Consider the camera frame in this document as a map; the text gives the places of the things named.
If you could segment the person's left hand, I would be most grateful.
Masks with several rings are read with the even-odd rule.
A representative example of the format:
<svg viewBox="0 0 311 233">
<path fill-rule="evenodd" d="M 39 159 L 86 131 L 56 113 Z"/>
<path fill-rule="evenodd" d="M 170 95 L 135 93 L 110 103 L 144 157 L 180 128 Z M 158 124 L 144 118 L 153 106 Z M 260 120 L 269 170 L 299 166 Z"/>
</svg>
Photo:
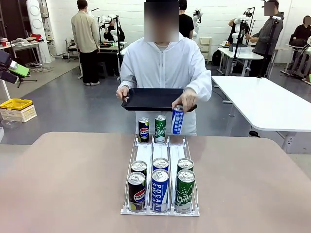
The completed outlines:
<svg viewBox="0 0 311 233">
<path fill-rule="evenodd" d="M 191 88 L 186 88 L 184 92 L 174 102 L 172 102 L 172 108 L 182 105 L 183 111 L 186 113 L 197 104 L 197 101 L 198 95 L 196 92 Z"/>
</svg>

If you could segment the person's right hand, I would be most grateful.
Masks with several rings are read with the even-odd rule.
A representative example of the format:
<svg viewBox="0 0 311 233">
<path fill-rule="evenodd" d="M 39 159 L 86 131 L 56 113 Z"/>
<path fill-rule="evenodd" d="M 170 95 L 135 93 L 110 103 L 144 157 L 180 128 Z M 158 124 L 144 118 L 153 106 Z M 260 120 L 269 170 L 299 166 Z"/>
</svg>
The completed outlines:
<svg viewBox="0 0 311 233">
<path fill-rule="evenodd" d="M 129 99 L 128 93 L 129 93 L 129 87 L 125 85 L 117 89 L 116 96 L 121 101 L 127 102 Z"/>
</svg>

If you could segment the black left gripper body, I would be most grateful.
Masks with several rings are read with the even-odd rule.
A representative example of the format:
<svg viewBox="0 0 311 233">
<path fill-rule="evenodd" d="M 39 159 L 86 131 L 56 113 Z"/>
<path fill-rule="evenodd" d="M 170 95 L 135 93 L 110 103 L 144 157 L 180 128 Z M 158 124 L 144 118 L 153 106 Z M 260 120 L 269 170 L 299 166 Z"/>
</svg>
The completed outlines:
<svg viewBox="0 0 311 233">
<path fill-rule="evenodd" d="M 11 55 L 0 51 L 0 79 L 7 81 L 12 84 L 16 84 L 18 81 L 18 76 L 10 72 L 9 69 L 12 69 L 13 72 L 17 69 L 17 62 L 13 61 Z"/>
</svg>

